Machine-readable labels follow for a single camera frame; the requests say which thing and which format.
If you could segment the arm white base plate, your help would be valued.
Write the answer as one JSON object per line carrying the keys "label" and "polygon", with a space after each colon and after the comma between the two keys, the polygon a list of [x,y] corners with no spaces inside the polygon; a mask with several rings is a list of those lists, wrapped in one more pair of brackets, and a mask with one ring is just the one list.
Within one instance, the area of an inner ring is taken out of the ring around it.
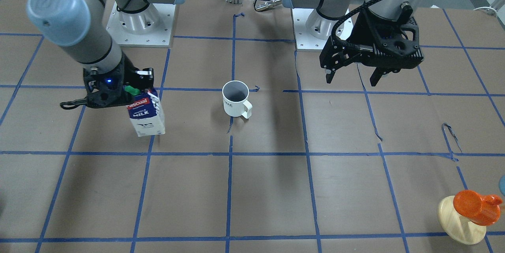
{"label": "arm white base plate", "polygon": [[137,14],[112,7],[106,29],[121,47],[169,48],[172,43],[177,5],[150,4]]}
{"label": "arm white base plate", "polygon": [[293,28],[297,51],[320,52],[337,23],[323,18],[316,9],[292,9]]}

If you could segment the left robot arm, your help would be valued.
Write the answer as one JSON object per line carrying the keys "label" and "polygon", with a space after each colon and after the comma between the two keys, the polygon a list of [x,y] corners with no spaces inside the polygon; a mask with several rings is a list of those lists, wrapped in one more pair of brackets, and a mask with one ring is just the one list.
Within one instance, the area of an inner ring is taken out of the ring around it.
{"label": "left robot arm", "polygon": [[420,0],[365,0],[348,10],[351,0],[282,0],[286,8],[312,9],[316,37],[326,41],[320,56],[326,82],[350,64],[374,67],[370,84],[382,76],[416,68],[424,54],[414,12]]}

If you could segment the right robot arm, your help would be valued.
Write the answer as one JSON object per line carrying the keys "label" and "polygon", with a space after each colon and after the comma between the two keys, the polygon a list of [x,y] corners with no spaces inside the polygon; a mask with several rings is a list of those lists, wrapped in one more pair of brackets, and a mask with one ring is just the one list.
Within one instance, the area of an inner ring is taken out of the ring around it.
{"label": "right robot arm", "polygon": [[[156,4],[178,5],[184,1],[116,0],[116,10],[127,32],[144,34],[162,23]],[[27,1],[30,21],[82,66],[86,96],[62,102],[62,109],[125,106],[133,103],[137,94],[153,89],[153,69],[135,67],[101,24],[105,7],[106,0]]]}

